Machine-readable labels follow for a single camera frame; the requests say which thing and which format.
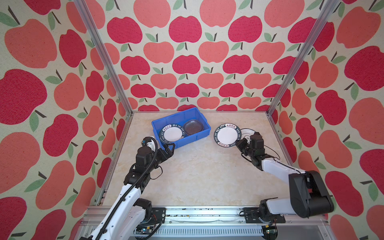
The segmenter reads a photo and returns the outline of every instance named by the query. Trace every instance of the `blue plastic bin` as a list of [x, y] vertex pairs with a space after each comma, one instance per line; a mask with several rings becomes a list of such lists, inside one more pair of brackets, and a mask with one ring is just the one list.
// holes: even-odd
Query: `blue plastic bin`
[[204, 129], [201, 132], [186, 136], [174, 142], [176, 149], [178, 147], [182, 147], [188, 143], [197, 141], [209, 135], [211, 131], [211, 126], [209, 126], [207, 119], [204, 117], [204, 115], [197, 108], [190, 108], [182, 112], [175, 113], [170, 116], [152, 121], [153, 133], [155, 134], [156, 140], [160, 143], [160, 147], [163, 148], [164, 145], [164, 143], [160, 141], [159, 138], [159, 133], [161, 129], [163, 129], [168, 124], [179, 124], [181, 126], [184, 126], [184, 124], [191, 119], [196, 119], [201, 122], [204, 125]]

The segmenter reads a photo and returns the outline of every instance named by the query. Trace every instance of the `wall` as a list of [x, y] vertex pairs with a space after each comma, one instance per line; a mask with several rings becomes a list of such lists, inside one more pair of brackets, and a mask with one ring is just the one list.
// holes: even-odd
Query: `wall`
[[82, 25], [73, 2], [6, 0], [0, 12], [0, 239], [73, 239], [126, 114], [70, 22]]
[[305, 58], [309, 76], [276, 108], [294, 165], [318, 171], [333, 195], [327, 218], [338, 240], [384, 239], [382, 7], [341, 2], [325, 26], [334, 25], [331, 44]]
[[[120, 51], [111, 59], [130, 81], [135, 111], [266, 110], [321, 8], [306, 10], [309, 0], [97, 1], [101, 39]], [[298, 78], [308, 71], [303, 65]]]

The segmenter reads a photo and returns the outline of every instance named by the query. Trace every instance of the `apple stem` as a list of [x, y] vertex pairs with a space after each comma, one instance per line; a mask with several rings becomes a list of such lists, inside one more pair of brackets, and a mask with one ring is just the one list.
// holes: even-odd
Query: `apple stem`
[[372, 181], [370, 180], [370, 181], [364, 181], [364, 182], [360, 182], [362, 185], [366, 185], [366, 184], [368, 184], [368, 183], [372, 183]]
[[347, 141], [347, 140], [350, 139], [350, 138], [351, 138], [351, 135], [349, 134], [349, 135], [343, 140], [343, 142]]
[[336, 57], [336, 55], [337, 55], [337, 51], [336, 51], [335, 54], [333, 55], [331, 61], [333, 61], [333, 59]]
[[116, 0], [114, 0], [114, 1], [115, 1], [116, 8], [120, 10], [119, 5], [118, 5], [118, 3], [116, 2]]
[[376, 1], [377, 1], [377, 0], [374, 0], [374, 1], [373, 1], [373, 3], [371, 4], [371, 6], [369, 7], [368, 11], [371, 10], [371, 8], [373, 7], [373, 5], [375, 5]]
[[17, 24], [20, 25], [20, 22], [19, 20], [17, 20], [17, 17], [15, 16], [15, 14], [13, 13], [12, 9], [10, 6], [8, 6], [8, 12], [12, 15], [12, 17], [15, 19], [15, 21], [17, 22]]
[[44, 176], [44, 174], [42, 174], [41, 172], [39, 172], [38, 176], [41, 177], [41, 178], [47, 179], [47, 177]]
[[311, 54], [312, 50], [313, 50], [313, 48], [310, 50], [310, 52], [307, 55]]
[[35, 110], [35, 113], [37, 113], [38, 115], [40, 115], [40, 117], [42, 118], [46, 118], [47, 116], [45, 116], [44, 114], [42, 114], [41, 112], [39, 112], [38, 110]]
[[56, 15], [54, 14], [54, 12], [52, 11], [52, 15], [55, 17], [56, 21], [58, 24], [61, 24], [60, 21], [57, 19]]
[[355, 84], [355, 83], [351, 83], [346, 89], [344, 90], [348, 90], [350, 87], [352, 87], [352, 85]]
[[61, 78], [61, 76], [60, 76], [59, 72], [57, 71], [57, 69], [56, 69], [56, 74], [60, 78], [60, 80], [63, 81], [63, 79]]
[[333, 11], [333, 13], [336, 12], [336, 10], [339, 8], [340, 4], [341, 4], [341, 2], [339, 2], [339, 5], [337, 5], [337, 7], [336, 7], [336, 9]]
[[321, 2], [319, 10], [321, 10], [321, 8], [323, 7], [323, 3], [324, 3], [324, 0], [322, 0], [322, 2]]

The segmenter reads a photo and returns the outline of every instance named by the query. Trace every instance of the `ceramic plate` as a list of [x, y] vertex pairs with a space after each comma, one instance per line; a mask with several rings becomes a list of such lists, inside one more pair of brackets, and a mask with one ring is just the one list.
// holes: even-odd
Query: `ceramic plate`
[[241, 131], [241, 139], [246, 138], [248, 143], [250, 142], [251, 135], [255, 133], [254, 130], [249, 128], [243, 128], [240, 131]]
[[161, 129], [159, 138], [164, 143], [173, 143], [184, 138], [184, 128], [178, 124], [169, 124]]
[[241, 131], [232, 123], [220, 125], [214, 133], [215, 142], [222, 147], [233, 147], [241, 139]]

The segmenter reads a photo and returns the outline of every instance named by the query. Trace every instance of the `table surface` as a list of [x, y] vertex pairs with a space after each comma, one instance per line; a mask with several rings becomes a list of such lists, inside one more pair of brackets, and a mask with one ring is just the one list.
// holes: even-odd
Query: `table surface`
[[[135, 113], [129, 127], [117, 166], [108, 187], [104, 206], [111, 206], [123, 185], [129, 168], [136, 161], [137, 149], [146, 136], [153, 136], [151, 122], [172, 113]], [[265, 113], [204, 113], [211, 132], [208, 137], [175, 150], [161, 164], [164, 172], [150, 180], [141, 198], [154, 206], [246, 206], [258, 205], [260, 200], [289, 197], [289, 187], [277, 177], [258, 170], [240, 156], [237, 147], [217, 145], [213, 134], [224, 123], [250, 128], [263, 136], [264, 144], [286, 159]], [[267, 154], [276, 156], [268, 148]], [[155, 178], [160, 168], [151, 172]]]

